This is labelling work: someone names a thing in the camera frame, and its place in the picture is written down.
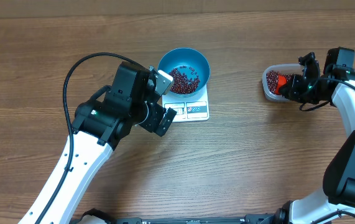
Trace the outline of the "red scoop with blue handle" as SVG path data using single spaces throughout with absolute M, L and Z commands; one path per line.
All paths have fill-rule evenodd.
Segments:
M 276 83 L 276 87 L 275 87 L 275 91 L 274 93 L 276 95 L 280 95 L 280 88 L 282 86 L 284 86 L 287 83 L 287 79 L 284 75 L 278 75 L 277 76 L 277 83 Z

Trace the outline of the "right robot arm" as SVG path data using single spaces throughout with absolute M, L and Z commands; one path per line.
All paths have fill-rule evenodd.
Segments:
M 323 176 L 323 185 L 307 197 L 288 201 L 273 215 L 262 215 L 259 223 L 331 223 L 342 216 L 355 218 L 355 51 L 329 49 L 325 66 L 315 54 L 298 58 L 302 74 L 277 83 L 274 94 L 316 110 L 325 105 L 338 109 L 347 139 Z

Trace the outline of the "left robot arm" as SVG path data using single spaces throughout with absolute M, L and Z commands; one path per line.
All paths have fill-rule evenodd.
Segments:
M 75 111 L 65 148 L 21 223 L 68 223 L 90 182 L 133 126 L 163 136 L 176 111 L 158 104 L 173 77 L 122 62 L 105 85 Z

